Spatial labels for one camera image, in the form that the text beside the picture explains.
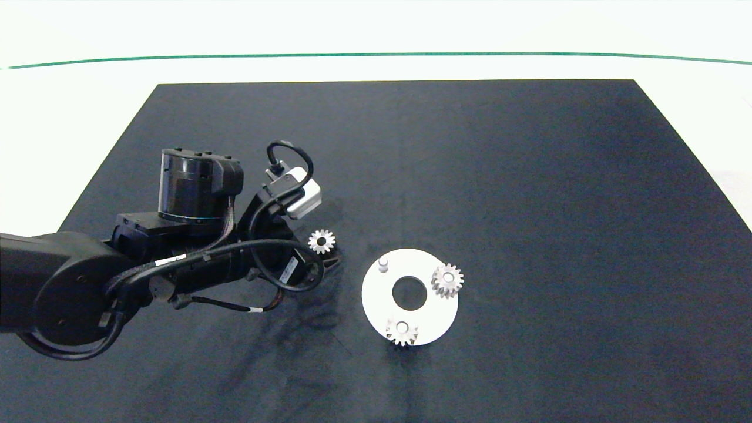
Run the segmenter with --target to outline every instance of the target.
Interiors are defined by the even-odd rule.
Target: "small gear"
[[[393,342],[394,345],[414,345],[415,340],[418,337],[418,328],[411,327],[405,321],[398,321],[396,323],[389,322],[387,324],[387,338]]]
[[[462,273],[457,266],[442,264],[433,272],[431,286],[436,293],[444,298],[454,297],[462,289]]]
[[[330,230],[317,230],[308,238],[308,246],[311,247],[311,250],[316,251],[317,254],[330,252],[336,243],[334,234]]]

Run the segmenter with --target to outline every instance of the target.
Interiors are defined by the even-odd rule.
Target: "gear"
[[[394,342],[394,345],[414,345],[417,337],[418,328],[411,327],[405,321],[389,322],[387,324],[387,338],[389,341]]]
[[[311,250],[316,251],[317,254],[330,252],[336,243],[334,234],[330,230],[317,230],[308,238],[308,246],[311,247]]]
[[[431,286],[436,293],[444,298],[454,297],[462,289],[462,273],[457,266],[449,263],[442,264],[433,272]]]

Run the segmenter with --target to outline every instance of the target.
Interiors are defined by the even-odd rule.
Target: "black cable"
[[[246,216],[243,216],[241,219],[241,224],[238,226],[238,229],[242,232],[247,233],[248,238],[253,239],[253,233],[256,230],[256,224],[258,223],[259,217],[263,212],[266,211],[269,207],[271,207],[273,204],[278,202],[280,199],[283,199],[284,197],[290,195],[291,193],[295,193],[297,190],[302,189],[310,180],[314,177],[314,161],[311,159],[311,156],[308,156],[308,153],[306,153],[302,148],[294,146],[291,142],[287,142],[284,140],[277,140],[272,143],[270,143],[266,147],[266,154],[269,158],[269,163],[271,167],[279,167],[279,161],[277,160],[277,157],[274,155],[274,148],[275,147],[285,147],[289,148],[292,151],[295,151],[304,161],[305,165],[307,167],[305,177],[295,186],[279,193],[277,196],[272,197],[267,202],[263,203],[259,208],[256,209],[256,211],[253,213],[253,217],[250,219],[250,223],[247,224],[247,228],[244,227],[246,220]],[[306,245],[303,245],[302,243],[299,243],[304,250],[309,250],[309,248]],[[262,263],[262,261],[259,258],[259,254],[256,252],[256,250],[251,250],[251,255],[253,256],[253,261],[256,263],[256,267],[261,271],[261,273],[265,276],[266,280],[271,282],[274,286],[280,289],[284,289],[285,291],[293,291],[293,292],[300,292],[300,291],[308,291],[311,288],[307,288],[305,286],[292,286],[287,285],[284,282],[277,279],[274,275],[271,274],[271,270]]]
[[[242,306],[240,304],[227,303],[225,301],[219,301],[219,300],[215,300],[213,298],[207,298],[207,297],[190,297],[190,299],[192,303],[211,304],[212,306],[219,306],[225,309],[235,310],[236,312],[262,313],[262,312],[267,312],[269,310],[273,310],[277,308],[279,303],[282,301],[283,297],[284,297],[284,291],[281,290],[280,288],[277,288],[277,293],[274,295],[274,299],[271,300],[269,304],[263,307]]]
[[[105,298],[110,298],[114,294],[115,290],[120,285],[122,285],[126,279],[132,277],[133,275],[136,275],[139,272],[143,272],[144,270],[152,269],[154,267],[156,267],[156,264],[153,261],[150,261],[149,263],[131,267],[125,272],[118,273],[113,278],[110,278],[109,281],[105,282],[105,286],[103,288],[103,291],[105,292]]]
[[[232,231],[235,229],[235,196],[228,196],[227,197],[227,211],[225,211],[225,225],[222,230],[222,233],[220,234],[220,237],[215,239],[214,242],[211,244],[205,246],[201,249],[201,251],[206,251],[209,249],[212,249],[222,242],[224,242],[227,237],[229,237],[232,234]]]
[[[113,312],[113,315],[114,320],[108,334],[96,347],[87,351],[66,351],[55,348],[33,333],[17,333],[17,335],[31,349],[50,358],[66,361],[88,360],[107,351],[115,343],[117,337],[120,336],[120,332],[126,324],[126,316],[122,312]]]
[[[212,248],[211,250],[207,250],[207,251],[191,253],[191,254],[188,254],[185,258],[172,261],[170,263],[165,263],[160,266],[150,267],[149,269],[142,270],[136,273],[135,275],[131,276],[130,278],[121,281],[118,285],[111,285],[111,289],[112,290],[117,289],[118,298],[124,299],[124,298],[127,298],[128,295],[130,295],[130,292],[133,289],[133,287],[141,283],[148,283],[149,279],[154,276],[173,272],[176,269],[180,269],[183,266],[188,266],[190,264],[198,263],[199,261],[202,261],[202,260],[210,261],[212,260],[212,257],[219,256],[221,254],[227,254],[227,253],[231,253],[231,252],[238,251],[238,250],[244,250],[247,248],[253,251],[255,248],[258,248],[258,247],[269,247],[273,245],[297,248],[302,254],[305,254],[311,257],[316,266],[316,275],[312,279],[310,279],[310,282],[308,284],[296,285],[296,286],[287,286],[283,284],[284,286],[279,287],[279,288],[282,288],[282,289],[289,288],[289,289],[286,289],[286,291],[309,291],[311,289],[314,289],[319,283],[321,283],[321,280],[323,279],[323,274],[324,274],[323,261],[321,260],[321,257],[319,257],[319,254],[316,254],[313,250],[308,248],[306,245],[302,244],[301,242],[291,241],[289,239],[254,239],[252,241],[236,242],[234,244],[228,244],[228,245],[223,245],[221,247]]]
[[[339,263],[341,263],[342,262],[342,258],[341,257],[330,257],[330,258],[324,259],[323,262],[324,262],[324,269],[330,270],[330,269],[334,268],[335,266],[337,266]]]

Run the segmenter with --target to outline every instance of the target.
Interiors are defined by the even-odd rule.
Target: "white label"
[[[173,262],[173,261],[177,261],[177,260],[180,260],[181,258],[185,258],[185,257],[186,257],[185,254],[181,254],[181,255],[175,256],[175,257],[167,257],[167,258],[163,258],[161,260],[155,261],[154,264],[156,266],[161,266],[163,264],[167,264],[167,263],[170,263],[170,262]]]
[[[295,268],[297,266],[298,259],[295,256],[292,256],[289,263],[287,263],[287,266],[285,266],[284,272],[282,272],[282,276],[280,276],[280,281],[282,281],[283,284],[286,284],[287,281],[290,280],[290,276],[293,275],[293,272],[295,272]]]

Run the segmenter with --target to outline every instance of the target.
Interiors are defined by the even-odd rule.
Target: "black robotic arm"
[[[275,148],[289,148],[307,169],[289,169]],[[339,262],[298,241],[282,216],[298,219],[320,204],[313,162],[289,142],[267,148],[270,178],[235,224],[243,170],[231,156],[181,148],[162,151],[158,211],[117,216],[111,239],[60,232],[0,234],[0,332],[16,333],[48,357],[77,361],[106,351],[123,326],[156,297],[176,309],[207,303],[267,312],[286,291],[308,291]],[[193,295],[245,277],[277,287],[266,306]],[[84,351],[66,347],[94,344]]]

